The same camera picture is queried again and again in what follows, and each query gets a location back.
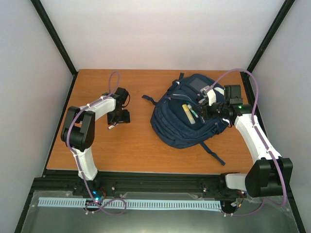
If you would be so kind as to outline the white green glue stick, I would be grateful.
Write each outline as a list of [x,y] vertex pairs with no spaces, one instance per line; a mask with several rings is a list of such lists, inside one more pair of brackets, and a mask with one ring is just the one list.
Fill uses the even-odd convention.
[[192,106],[190,104],[187,105],[187,107],[189,108],[190,112],[196,117],[199,118],[198,114],[193,110]]

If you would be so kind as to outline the yellow highlighter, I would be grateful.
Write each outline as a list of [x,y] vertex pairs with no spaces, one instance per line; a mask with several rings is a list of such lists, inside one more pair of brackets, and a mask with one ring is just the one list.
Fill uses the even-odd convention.
[[191,114],[189,108],[187,107],[187,105],[186,105],[186,104],[183,104],[183,105],[182,105],[182,108],[183,108],[183,110],[184,110],[184,112],[185,112],[185,114],[186,114],[186,116],[187,116],[187,118],[188,118],[190,124],[195,124],[195,120],[194,120],[194,118],[193,118],[193,116],[192,116],[192,114]]

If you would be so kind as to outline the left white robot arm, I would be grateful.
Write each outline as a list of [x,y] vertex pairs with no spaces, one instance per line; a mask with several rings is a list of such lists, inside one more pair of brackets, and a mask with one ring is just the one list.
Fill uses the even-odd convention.
[[95,122],[106,115],[110,129],[121,123],[130,123],[130,113],[126,109],[126,101],[129,100],[128,91],[119,87],[114,94],[105,93],[90,104],[71,106],[67,110],[61,140],[73,154],[78,176],[86,180],[84,190],[90,195],[97,195],[101,190],[101,183],[95,179],[98,170],[91,151],[95,139]]

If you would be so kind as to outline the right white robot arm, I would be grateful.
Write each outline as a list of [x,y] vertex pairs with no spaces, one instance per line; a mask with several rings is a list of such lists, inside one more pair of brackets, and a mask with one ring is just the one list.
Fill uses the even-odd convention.
[[228,173],[225,184],[228,189],[239,189],[253,198],[285,196],[293,164],[282,158],[264,135],[258,118],[250,104],[243,103],[240,85],[227,85],[220,91],[224,101],[216,98],[217,89],[205,86],[201,90],[203,100],[195,107],[204,119],[218,117],[228,119],[239,131],[250,151],[253,165],[247,174]]

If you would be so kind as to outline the navy blue student backpack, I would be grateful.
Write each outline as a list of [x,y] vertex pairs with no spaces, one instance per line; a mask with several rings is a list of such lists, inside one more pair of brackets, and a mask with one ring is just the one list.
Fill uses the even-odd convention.
[[172,82],[159,101],[154,101],[147,95],[143,95],[142,98],[154,105],[150,123],[154,132],[165,144],[176,149],[201,145],[221,165],[225,165],[205,141],[221,134],[229,126],[229,120],[219,117],[204,119],[194,109],[205,98],[201,90],[214,82],[202,74],[184,77],[181,73],[179,79]]

